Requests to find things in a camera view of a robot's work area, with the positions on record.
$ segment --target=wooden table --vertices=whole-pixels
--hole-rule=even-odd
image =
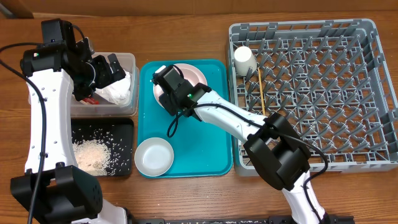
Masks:
[[[98,52],[130,52],[137,66],[154,60],[216,58],[226,64],[228,27],[235,22],[372,19],[378,28],[387,64],[398,90],[398,12],[323,12],[222,16],[104,17],[70,19]],[[0,22],[0,46],[41,42],[40,20]],[[1,58],[19,68],[21,47]],[[12,197],[10,178],[24,171],[30,141],[28,90],[0,68],[0,223],[25,223],[27,212]],[[239,177],[234,169],[222,177],[145,179],[134,168],[128,178],[99,178],[104,198],[127,207],[137,218],[247,218],[289,215],[282,195],[258,177]],[[398,223],[398,169],[382,173],[328,173],[312,182],[330,214],[354,215],[356,223]]]

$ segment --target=pink plate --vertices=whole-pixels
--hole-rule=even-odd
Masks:
[[[193,65],[189,65],[186,63],[178,63],[175,64],[178,68],[181,69],[181,72],[184,75],[184,79],[188,80],[193,86],[195,86],[198,83],[203,83],[207,85],[206,77],[205,75],[197,69]],[[163,107],[160,102],[159,102],[159,96],[163,94],[163,90],[159,85],[154,85],[154,96],[156,99],[156,102]]]

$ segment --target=white cloth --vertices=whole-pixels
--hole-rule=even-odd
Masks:
[[[126,77],[116,81],[103,89],[96,89],[95,93],[117,105],[128,103],[130,97],[131,75],[126,72]]]

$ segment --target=white cup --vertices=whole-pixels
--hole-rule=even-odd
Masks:
[[[257,61],[251,49],[246,46],[238,47],[234,52],[234,63],[236,74],[246,76],[249,68],[255,71],[257,68]]]

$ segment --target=dish rack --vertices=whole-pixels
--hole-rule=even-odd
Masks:
[[[233,52],[251,48],[257,68],[235,72]],[[232,103],[266,116],[284,115],[306,142],[319,147],[329,171],[369,172],[398,166],[397,98],[376,25],[369,19],[258,22],[229,28]],[[257,175],[233,140],[239,175]],[[312,151],[311,171],[324,164]]]

